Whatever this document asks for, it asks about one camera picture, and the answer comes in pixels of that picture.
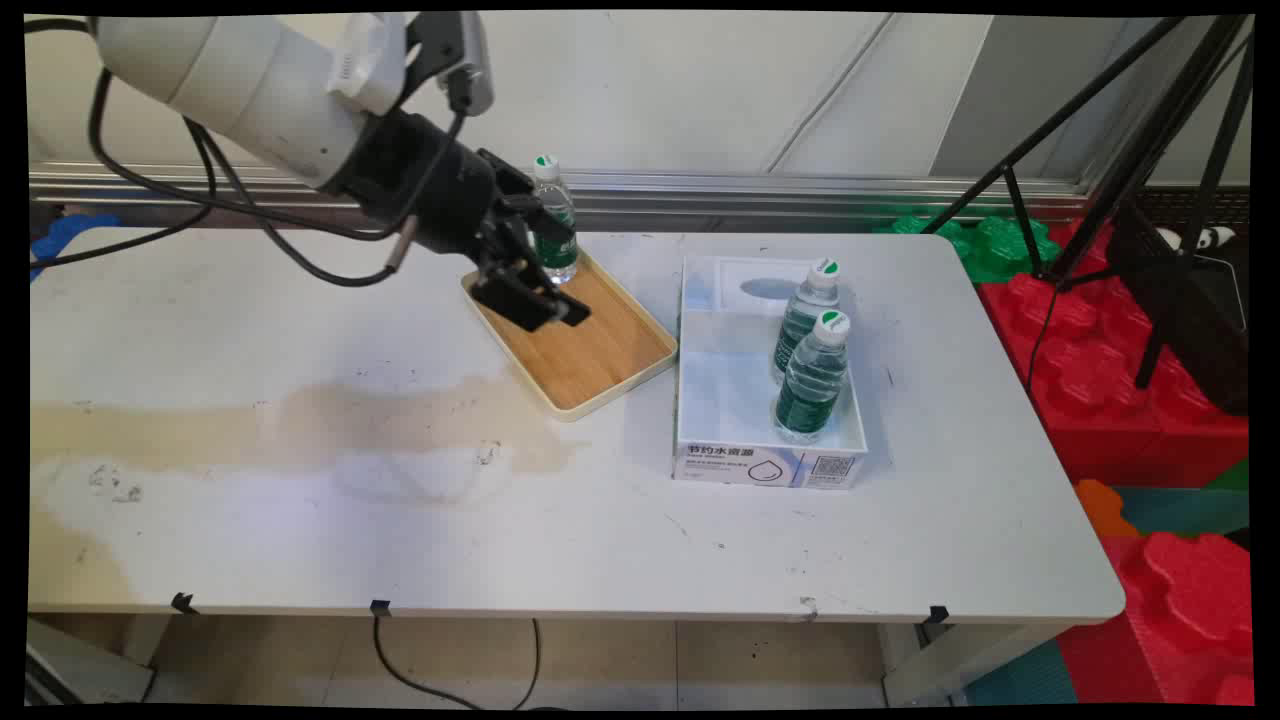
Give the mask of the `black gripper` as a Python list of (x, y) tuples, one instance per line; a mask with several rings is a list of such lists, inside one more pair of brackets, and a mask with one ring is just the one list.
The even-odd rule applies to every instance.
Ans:
[[(576, 208), (558, 159), (536, 156), (529, 176), (486, 149), (477, 155), (458, 140), (466, 118), (460, 113), (442, 129), (404, 110), (374, 117), (329, 179), (329, 193), (353, 199), (390, 231), (415, 218), (413, 242), (435, 254), (485, 258), (483, 228), (499, 188), (502, 202), (525, 220), (536, 255), (576, 255)], [(526, 242), (497, 242), (477, 263), (471, 300), (530, 333), (589, 319), (591, 309), (550, 282)]]

